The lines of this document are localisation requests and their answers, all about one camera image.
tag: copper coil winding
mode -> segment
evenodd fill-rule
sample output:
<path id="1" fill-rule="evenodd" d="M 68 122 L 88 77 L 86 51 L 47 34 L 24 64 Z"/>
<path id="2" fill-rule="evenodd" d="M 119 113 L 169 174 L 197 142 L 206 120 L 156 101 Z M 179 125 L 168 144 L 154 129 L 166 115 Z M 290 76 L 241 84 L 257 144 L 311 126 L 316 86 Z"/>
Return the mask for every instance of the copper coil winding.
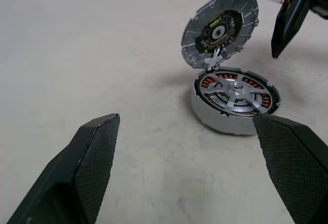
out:
<path id="1" fill-rule="evenodd" d="M 268 109 L 271 104 L 270 96 L 267 94 L 262 94 L 261 96 L 262 96 L 262 106 Z"/>
<path id="2" fill-rule="evenodd" d="M 236 74 L 216 74 L 217 76 L 221 77 L 221 78 L 225 78 L 225 79 L 237 79 L 237 75 Z"/>
<path id="3" fill-rule="evenodd" d="M 214 78 L 207 77 L 201 82 L 201 87 L 207 88 L 207 87 L 209 87 L 209 84 L 212 83 L 213 81 L 214 81 Z"/>
<path id="4" fill-rule="evenodd" d="M 251 79 L 248 79 L 247 77 L 244 77 L 244 78 L 242 79 L 242 81 L 243 81 L 243 82 L 246 82 L 246 83 L 248 83 L 248 84 L 250 84 L 250 85 L 252 85 L 252 86 L 255 87 L 255 88 L 258 88 L 258 89 L 264 89 L 263 86 L 261 86 L 260 84 L 258 84 L 258 83 L 256 83 L 256 82 L 252 81 Z"/>

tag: silver cover plate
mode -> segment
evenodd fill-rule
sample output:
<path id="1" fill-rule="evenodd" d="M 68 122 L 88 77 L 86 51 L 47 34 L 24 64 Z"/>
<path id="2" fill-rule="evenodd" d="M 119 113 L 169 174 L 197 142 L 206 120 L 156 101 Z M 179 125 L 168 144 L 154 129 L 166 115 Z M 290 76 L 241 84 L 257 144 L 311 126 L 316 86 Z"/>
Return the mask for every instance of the silver cover plate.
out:
<path id="1" fill-rule="evenodd" d="M 219 54 L 200 53 L 196 49 L 196 38 L 202 35 L 203 29 L 213 16 L 233 10 L 241 14 L 242 25 L 234 40 L 219 49 Z M 185 61 L 194 69 L 208 69 L 217 67 L 229 59 L 236 52 L 243 49 L 243 45 L 251 37 L 258 25 L 257 0 L 211 0 L 201 7 L 194 18 L 190 19 L 182 36 L 182 55 Z"/>

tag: brushless motor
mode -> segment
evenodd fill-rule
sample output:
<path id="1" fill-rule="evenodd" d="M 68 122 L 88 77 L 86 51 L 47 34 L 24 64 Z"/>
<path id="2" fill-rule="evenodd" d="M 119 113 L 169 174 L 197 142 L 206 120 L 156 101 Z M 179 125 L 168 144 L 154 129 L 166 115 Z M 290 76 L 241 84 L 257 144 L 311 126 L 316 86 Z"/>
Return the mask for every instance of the brushless motor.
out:
<path id="1" fill-rule="evenodd" d="M 258 25 L 257 16 L 257 0 L 211 0 L 190 19 L 182 36 L 183 58 L 204 69 L 194 82 L 192 108 L 220 132 L 256 134 L 252 116 L 272 114 L 280 105 L 278 91 L 263 77 L 220 66 L 243 49 Z"/>

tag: textured gripper pad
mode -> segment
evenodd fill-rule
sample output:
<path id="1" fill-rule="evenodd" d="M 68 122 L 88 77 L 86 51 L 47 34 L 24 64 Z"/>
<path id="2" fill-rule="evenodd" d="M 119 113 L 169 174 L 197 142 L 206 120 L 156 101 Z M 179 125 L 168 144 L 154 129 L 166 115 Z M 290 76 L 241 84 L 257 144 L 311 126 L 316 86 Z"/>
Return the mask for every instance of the textured gripper pad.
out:
<path id="1" fill-rule="evenodd" d="M 289 127 L 290 124 L 276 123 L 266 117 L 274 116 L 256 115 L 253 121 L 270 178 L 292 219 L 296 224 L 328 223 L 327 169 L 293 129 L 305 131 L 307 142 L 320 139 L 304 125 L 293 122 Z"/>
<path id="2" fill-rule="evenodd" d="M 110 178 L 119 119 L 94 133 L 74 175 L 76 193 L 89 223 L 95 223 Z"/>

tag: motor lid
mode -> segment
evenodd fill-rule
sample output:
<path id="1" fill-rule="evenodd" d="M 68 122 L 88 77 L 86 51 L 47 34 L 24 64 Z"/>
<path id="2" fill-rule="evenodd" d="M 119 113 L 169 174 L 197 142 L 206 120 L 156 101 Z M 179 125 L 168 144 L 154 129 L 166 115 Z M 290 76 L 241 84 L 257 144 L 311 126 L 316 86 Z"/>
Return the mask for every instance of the motor lid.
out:
<path id="1" fill-rule="evenodd" d="M 194 69 L 218 67 L 251 37 L 258 25 L 257 0 L 211 0 L 190 19 L 182 35 L 182 55 Z"/>

